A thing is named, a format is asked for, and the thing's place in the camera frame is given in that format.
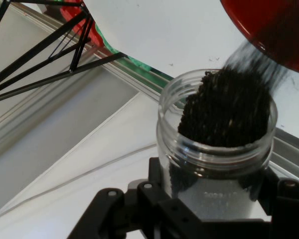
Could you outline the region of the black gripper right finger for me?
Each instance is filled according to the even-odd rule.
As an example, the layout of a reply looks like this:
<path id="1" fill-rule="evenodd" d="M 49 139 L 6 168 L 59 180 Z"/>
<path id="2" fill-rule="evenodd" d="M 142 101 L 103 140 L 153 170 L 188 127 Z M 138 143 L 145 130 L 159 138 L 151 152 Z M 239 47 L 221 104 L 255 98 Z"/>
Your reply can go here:
<path id="1" fill-rule="evenodd" d="M 270 239 L 299 239 L 299 181 L 263 171 L 258 202 L 271 217 Z"/>

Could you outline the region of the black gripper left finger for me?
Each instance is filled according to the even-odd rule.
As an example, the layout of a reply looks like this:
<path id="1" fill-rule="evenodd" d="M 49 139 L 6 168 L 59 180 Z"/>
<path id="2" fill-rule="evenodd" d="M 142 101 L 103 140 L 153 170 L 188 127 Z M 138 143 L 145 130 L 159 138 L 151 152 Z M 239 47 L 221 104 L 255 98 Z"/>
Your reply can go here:
<path id="1" fill-rule="evenodd" d="M 100 190 L 73 230 L 70 239 L 124 239 L 141 231 L 147 239 L 212 239 L 210 223 L 199 220 L 180 200 L 160 186 L 160 164 L 149 160 L 149 176 L 127 192 Z"/>

